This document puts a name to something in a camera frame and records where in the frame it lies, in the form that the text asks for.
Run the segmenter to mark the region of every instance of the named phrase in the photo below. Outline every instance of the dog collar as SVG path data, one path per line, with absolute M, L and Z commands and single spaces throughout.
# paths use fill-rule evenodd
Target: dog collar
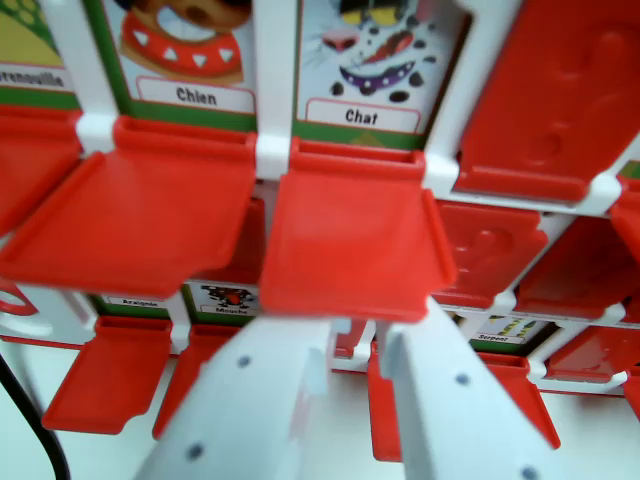
M 230 33 L 205 42 L 182 42 L 149 29 L 130 13 L 122 25 L 122 38 L 149 61 L 183 75 L 216 77 L 242 66 L 240 48 Z

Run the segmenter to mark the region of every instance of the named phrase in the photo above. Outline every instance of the purple collar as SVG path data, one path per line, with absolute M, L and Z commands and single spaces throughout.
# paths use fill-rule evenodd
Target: purple collar
M 355 75 L 347 71 L 347 69 L 345 69 L 344 67 L 340 67 L 340 73 L 342 74 L 342 77 L 351 85 L 360 88 L 374 88 L 376 90 L 379 90 L 398 83 L 409 74 L 415 64 L 415 60 L 411 60 L 410 62 L 403 63 L 402 65 L 398 65 L 396 67 L 389 67 L 381 75 L 372 75 L 368 77 Z

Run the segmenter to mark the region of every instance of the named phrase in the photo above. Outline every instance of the cartoon dog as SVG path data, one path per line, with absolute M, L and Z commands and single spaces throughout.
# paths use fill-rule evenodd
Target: cartoon dog
M 251 15 L 251 0 L 115 0 L 129 13 L 121 51 L 163 76 L 189 82 L 242 82 L 232 31 Z
M 331 1 L 336 16 L 329 28 L 306 40 L 312 55 L 307 65 L 314 63 L 313 56 L 334 57 L 340 78 L 329 88 L 333 96 L 342 95 L 345 86 L 363 96 L 388 89 L 389 101 L 401 103 L 425 85 L 421 64 L 439 61 L 429 52 L 438 43 L 432 21 L 437 0 L 315 1 Z

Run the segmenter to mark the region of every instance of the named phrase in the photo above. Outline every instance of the black cable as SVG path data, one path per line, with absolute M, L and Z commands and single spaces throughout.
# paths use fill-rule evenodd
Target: black cable
M 69 480 L 69 465 L 55 434 L 42 426 L 40 414 L 0 354 L 0 382 L 49 456 L 56 480 Z

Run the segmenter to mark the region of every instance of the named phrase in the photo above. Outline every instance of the red plastic flap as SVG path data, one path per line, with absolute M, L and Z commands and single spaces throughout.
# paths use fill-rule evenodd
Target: red plastic flap
M 400 430 L 396 417 L 393 383 L 380 376 L 378 345 L 371 344 L 371 357 L 367 368 L 369 386 L 369 416 L 373 456 L 381 462 L 401 462 Z
M 200 366 L 209 361 L 211 356 L 239 330 L 235 327 L 215 325 L 193 325 L 191 327 L 189 346 L 178 359 L 169 389 L 153 426 L 153 438 L 159 439 L 162 436 L 165 427 L 198 377 Z
M 523 2 L 465 130 L 456 189 L 581 200 L 640 129 L 638 58 L 640 2 Z
M 622 319 L 623 322 L 640 323 L 640 289 L 625 299 L 624 309 L 627 315 Z
M 640 263 L 640 180 L 619 177 L 622 195 L 611 207 L 611 223 Z
M 267 248 L 264 213 L 264 201 L 252 198 L 229 265 L 199 272 L 191 278 L 257 285 Z
M 0 107 L 0 237 L 16 229 L 79 163 L 77 116 Z
M 255 135 L 121 118 L 0 255 L 7 278 L 168 297 L 231 260 L 255 180 Z
M 101 317 L 53 398 L 42 424 L 52 430 L 120 433 L 147 411 L 171 351 L 171 322 Z
M 542 433 L 553 448 L 560 447 L 560 438 L 538 389 L 529 380 L 527 360 L 510 355 L 479 353 L 513 401 L 529 421 Z M 396 417 L 393 384 L 380 376 L 377 346 L 372 344 L 367 370 L 369 412 L 373 456 L 380 461 L 401 462 L 402 449 Z
M 629 379 L 622 386 L 624 396 L 629 402 L 633 413 L 640 420 L 640 367 L 632 367 L 628 371 Z
M 538 212 L 437 202 L 458 278 L 433 297 L 440 303 L 489 308 L 547 244 Z
M 549 444 L 553 448 L 559 448 L 560 438 L 538 387 L 527 379 L 529 373 L 527 359 L 496 353 L 479 353 L 478 356 L 487 364 L 491 373 L 500 381 L 522 413 L 535 425 Z
M 547 378 L 606 383 L 640 362 L 640 331 L 589 327 L 549 357 Z
M 421 152 L 300 142 L 280 181 L 266 310 L 418 321 L 455 279 Z
M 598 318 L 640 284 L 640 268 L 604 218 L 577 218 L 520 282 L 516 310 Z

